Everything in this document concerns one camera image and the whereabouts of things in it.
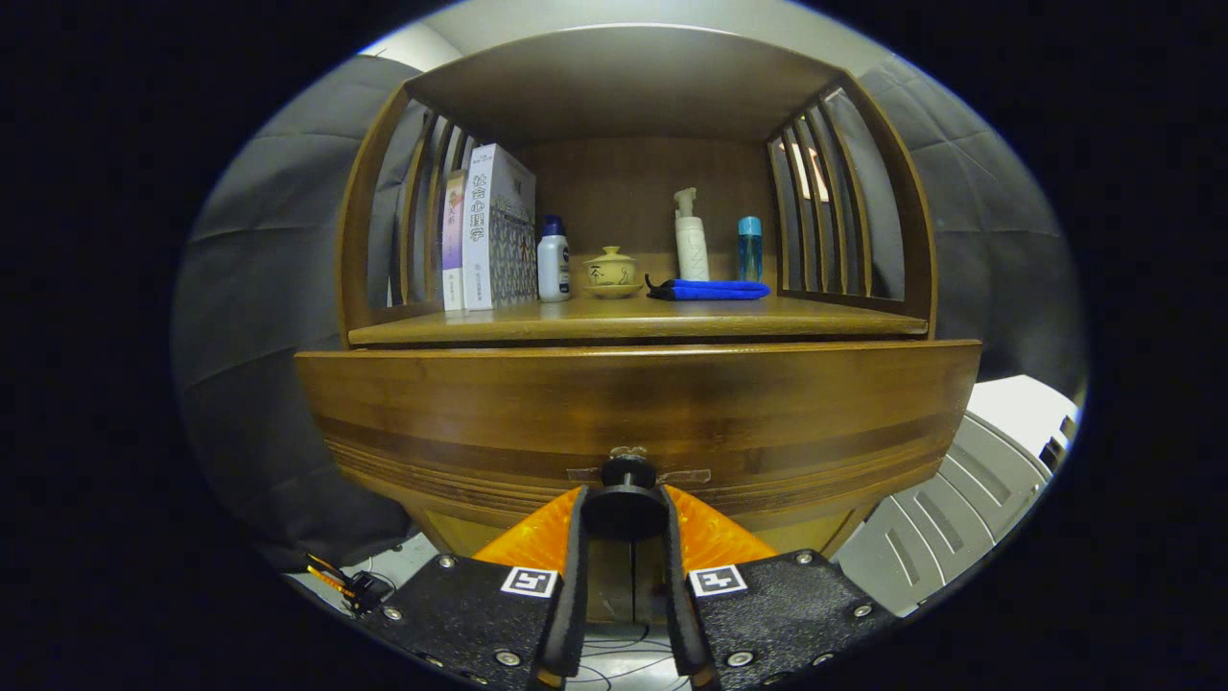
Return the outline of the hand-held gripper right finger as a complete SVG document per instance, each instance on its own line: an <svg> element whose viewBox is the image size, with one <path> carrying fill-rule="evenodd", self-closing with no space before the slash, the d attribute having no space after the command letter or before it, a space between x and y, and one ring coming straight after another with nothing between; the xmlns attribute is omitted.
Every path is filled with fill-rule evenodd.
<svg viewBox="0 0 1228 691"><path fill-rule="evenodd" d="M898 626L810 547L775 551L686 491L659 493L667 628L694 690L810 690Z"/></svg>

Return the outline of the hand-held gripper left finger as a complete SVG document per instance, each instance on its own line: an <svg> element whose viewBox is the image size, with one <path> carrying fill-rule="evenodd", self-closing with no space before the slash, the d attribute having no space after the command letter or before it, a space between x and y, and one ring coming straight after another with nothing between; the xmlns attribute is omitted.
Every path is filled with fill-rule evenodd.
<svg viewBox="0 0 1228 691"><path fill-rule="evenodd" d="M550 500L478 554L438 554L368 615L368 632L447 686L561 690L586 626L589 488Z"/></svg>

